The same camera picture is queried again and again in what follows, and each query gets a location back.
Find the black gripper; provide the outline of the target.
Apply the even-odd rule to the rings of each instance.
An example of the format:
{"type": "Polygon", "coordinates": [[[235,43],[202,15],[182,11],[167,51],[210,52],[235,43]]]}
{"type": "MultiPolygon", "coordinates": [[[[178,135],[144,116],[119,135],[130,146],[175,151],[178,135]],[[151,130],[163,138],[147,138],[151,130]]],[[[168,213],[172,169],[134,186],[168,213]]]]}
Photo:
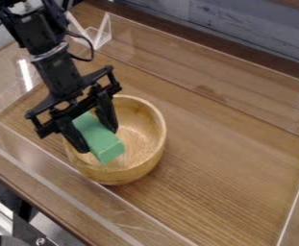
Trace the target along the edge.
{"type": "Polygon", "coordinates": [[[95,108],[100,123],[115,134],[118,130],[114,96],[120,92],[120,83],[114,67],[105,65],[81,75],[65,48],[36,56],[31,63],[49,91],[47,98],[27,112],[25,118],[35,126],[40,138],[52,133],[63,134],[79,153],[89,151],[87,142],[72,120],[95,108]]]}

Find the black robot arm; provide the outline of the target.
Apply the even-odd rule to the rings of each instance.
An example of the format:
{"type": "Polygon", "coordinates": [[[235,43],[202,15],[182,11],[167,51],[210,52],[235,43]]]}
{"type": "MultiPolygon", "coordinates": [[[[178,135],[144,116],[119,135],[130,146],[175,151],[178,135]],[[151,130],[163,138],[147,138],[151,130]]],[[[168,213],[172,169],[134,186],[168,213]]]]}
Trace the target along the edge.
{"type": "Polygon", "coordinates": [[[76,128],[75,119],[95,111],[99,122],[111,132],[118,130],[114,96],[120,83],[114,68],[107,65],[81,75],[75,65],[77,56],[69,53],[65,37],[69,21],[53,0],[40,0],[31,12],[15,13],[12,7],[25,0],[0,0],[0,25],[5,27],[44,81],[49,94],[25,113],[39,137],[61,134],[80,153],[91,151],[89,143],[76,128]]]}

